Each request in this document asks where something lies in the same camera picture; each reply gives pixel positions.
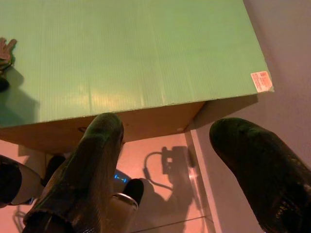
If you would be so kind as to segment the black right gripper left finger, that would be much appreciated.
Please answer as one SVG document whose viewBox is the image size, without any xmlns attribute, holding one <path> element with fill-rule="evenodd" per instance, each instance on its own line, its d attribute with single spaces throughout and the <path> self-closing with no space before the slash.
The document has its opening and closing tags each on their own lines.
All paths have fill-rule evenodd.
<svg viewBox="0 0 311 233">
<path fill-rule="evenodd" d="M 24 218 L 24 233 L 105 233 L 124 128 L 114 113 L 87 127 Z"/>
</svg>

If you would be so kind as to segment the pale baseboard strip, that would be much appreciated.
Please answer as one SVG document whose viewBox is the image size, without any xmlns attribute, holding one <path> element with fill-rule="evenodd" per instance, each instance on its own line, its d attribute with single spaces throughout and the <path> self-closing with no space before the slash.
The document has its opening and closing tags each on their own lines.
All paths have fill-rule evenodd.
<svg viewBox="0 0 311 233">
<path fill-rule="evenodd" d="M 204 153 L 196 129 L 188 126 L 185 129 L 185 138 L 190 153 L 189 176 L 197 191 L 207 233 L 223 233 L 209 181 Z"/>
</svg>

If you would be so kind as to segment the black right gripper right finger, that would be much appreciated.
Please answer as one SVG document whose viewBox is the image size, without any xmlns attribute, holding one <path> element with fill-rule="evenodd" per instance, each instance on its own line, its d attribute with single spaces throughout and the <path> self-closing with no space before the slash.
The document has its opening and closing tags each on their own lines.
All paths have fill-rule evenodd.
<svg viewBox="0 0 311 233">
<path fill-rule="evenodd" d="M 311 169 L 284 141 L 236 117 L 215 121 L 209 139 L 264 233 L 311 233 Z"/>
</svg>

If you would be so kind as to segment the green corrugated table cover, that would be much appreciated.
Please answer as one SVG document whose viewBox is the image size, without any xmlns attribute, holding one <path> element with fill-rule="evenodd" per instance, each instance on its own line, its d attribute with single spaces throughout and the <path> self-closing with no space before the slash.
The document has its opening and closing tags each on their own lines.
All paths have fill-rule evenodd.
<svg viewBox="0 0 311 233">
<path fill-rule="evenodd" d="M 0 0 L 0 127 L 255 94 L 243 0 Z"/>
</svg>

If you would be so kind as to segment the orange label on table cover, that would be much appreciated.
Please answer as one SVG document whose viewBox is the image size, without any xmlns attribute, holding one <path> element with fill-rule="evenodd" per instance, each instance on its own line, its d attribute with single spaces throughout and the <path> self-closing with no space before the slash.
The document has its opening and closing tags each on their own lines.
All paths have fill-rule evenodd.
<svg viewBox="0 0 311 233">
<path fill-rule="evenodd" d="M 273 84 L 267 71 L 251 73 L 251 79 L 258 93 L 268 92 L 273 89 Z"/>
</svg>

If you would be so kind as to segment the silver black robot leg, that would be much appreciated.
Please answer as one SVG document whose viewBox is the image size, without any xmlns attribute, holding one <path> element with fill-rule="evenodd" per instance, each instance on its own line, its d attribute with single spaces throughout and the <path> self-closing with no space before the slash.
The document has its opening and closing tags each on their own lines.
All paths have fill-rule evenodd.
<svg viewBox="0 0 311 233">
<path fill-rule="evenodd" d="M 141 179 L 131 179 L 121 193 L 112 196 L 117 200 L 125 202 L 137 210 L 144 194 L 144 184 Z"/>
<path fill-rule="evenodd" d="M 42 191 L 41 177 L 29 167 L 0 155 L 0 208 L 30 205 Z"/>
</svg>

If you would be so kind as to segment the brown wooden table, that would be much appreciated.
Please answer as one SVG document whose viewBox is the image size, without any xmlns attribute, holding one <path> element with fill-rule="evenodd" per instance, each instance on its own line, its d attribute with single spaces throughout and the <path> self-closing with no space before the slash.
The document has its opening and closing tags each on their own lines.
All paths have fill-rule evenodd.
<svg viewBox="0 0 311 233">
<path fill-rule="evenodd" d="M 176 134 L 184 131 L 203 107 L 193 102 L 118 113 L 124 141 Z M 47 153 L 73 151 L 93 116 L 0 128 L 0 140 Z"/>
</svg>

